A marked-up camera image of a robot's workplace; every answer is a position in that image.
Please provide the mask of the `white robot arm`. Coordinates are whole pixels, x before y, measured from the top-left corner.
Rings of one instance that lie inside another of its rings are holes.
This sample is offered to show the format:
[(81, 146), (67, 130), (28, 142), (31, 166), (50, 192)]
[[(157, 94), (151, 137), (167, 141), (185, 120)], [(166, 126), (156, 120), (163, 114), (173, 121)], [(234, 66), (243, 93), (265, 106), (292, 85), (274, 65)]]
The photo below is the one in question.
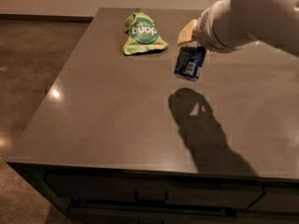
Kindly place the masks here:
[(262, 41), (299, 56), (299, 0), (220, 0), (178, 34), (180, 46), (234, 52)]

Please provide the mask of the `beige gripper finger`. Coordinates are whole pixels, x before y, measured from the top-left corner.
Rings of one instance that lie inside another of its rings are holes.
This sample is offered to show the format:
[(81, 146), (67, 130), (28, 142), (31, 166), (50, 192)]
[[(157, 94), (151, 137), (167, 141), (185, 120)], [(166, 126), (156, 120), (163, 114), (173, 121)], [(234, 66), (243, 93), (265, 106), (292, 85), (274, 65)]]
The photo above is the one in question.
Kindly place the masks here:
[(190, 21), (179, 33), (177, 44), (180, 47), (191, 47), (197, 44), (195, 30), (197, 20)]

